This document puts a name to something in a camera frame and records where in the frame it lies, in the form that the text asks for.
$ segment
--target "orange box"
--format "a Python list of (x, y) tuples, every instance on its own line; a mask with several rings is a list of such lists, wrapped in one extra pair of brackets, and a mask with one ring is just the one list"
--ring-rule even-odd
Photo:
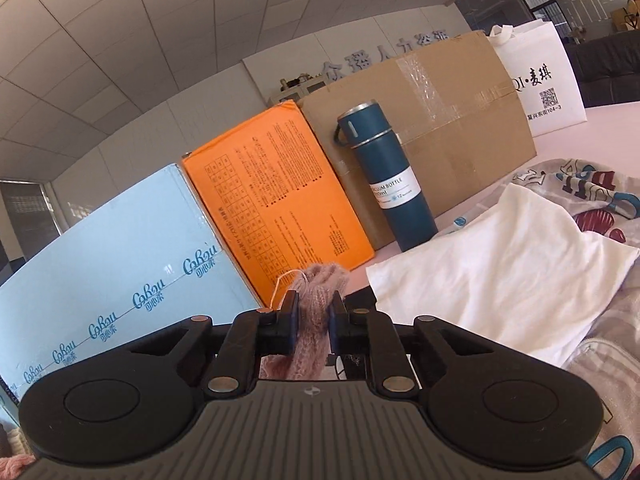
[[(374, 255), (316, 137), (293, 101), (229, 130), (183, 160), (220, 234), (262, 302), (291, 269)], [(289, 284), (295, 275), (281, 280)], [(285, 286), (274, 306), (286, 291)]]

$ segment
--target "blue vacuum bottle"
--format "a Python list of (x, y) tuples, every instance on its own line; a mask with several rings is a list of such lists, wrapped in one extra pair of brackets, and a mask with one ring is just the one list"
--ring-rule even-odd
[[(343, 131), (347, 143), (338, 134)], [(349, 146), (402, 251), (438, 232), (420, 185), (380, 105), (368, 101), (338, 117), (335, 142)]]

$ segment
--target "wall sign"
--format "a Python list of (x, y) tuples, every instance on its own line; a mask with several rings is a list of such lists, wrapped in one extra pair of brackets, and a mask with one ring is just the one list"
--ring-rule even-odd
[[(449, 38), (446, 30), (432, 30), (431, 34), (416, 34), (414, 36), (415, 41), (409, 38), (406, 40), (405, 38), (400, 38), (396, 46), (402, 47), (402, 50), (406, 54), (414, 49), (414, 43), (416, 46), (425, 46), (430, 43), (435, 43), (436, 41), (446, 40)], [(380, 62), (385, 61), (387, 59), (391, 59), (393, 56), (390, 56), (389, 53), (385, 50), (383, 45), (378, 46), (378, 55), (380, 56)], [(373, 62), (371, 60), (371, 56), (365, 52), (364, 50), (358, 50), (353, 52), (349, 56), (345, 57), (344, 60), (347, 62), (349, 67), (351, 67), (351, 73), (359, 72), (360, 70), (364, 70), (369, 68)], [(342, 69), (342, 64), (332, 63), (330, 61), (325, 61), (322, 66), (322, 74), (327, 77), (329, 81), (338, 81), (338, 79), (342, 79), (345, 77), (345, 74), (340, 72)]]

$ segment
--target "light blue box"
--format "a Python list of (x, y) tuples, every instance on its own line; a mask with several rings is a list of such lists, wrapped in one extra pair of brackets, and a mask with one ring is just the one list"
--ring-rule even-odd
[(187, 317), (231, 323), (258, 307), (173, 164), (0, 286), (0, 376), (20, 399), (44, 374)]

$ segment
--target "window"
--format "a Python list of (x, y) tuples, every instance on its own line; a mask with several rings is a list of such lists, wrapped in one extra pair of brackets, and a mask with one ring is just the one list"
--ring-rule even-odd
[(556, 0), (524, 0), (524, 3), (534, 18), (553, 23), (561, 38), (571, 36), (571, 27)]
[(53, 208), (40, 184), (0, 181), (0, 194), (25, 259), (60, 236)]

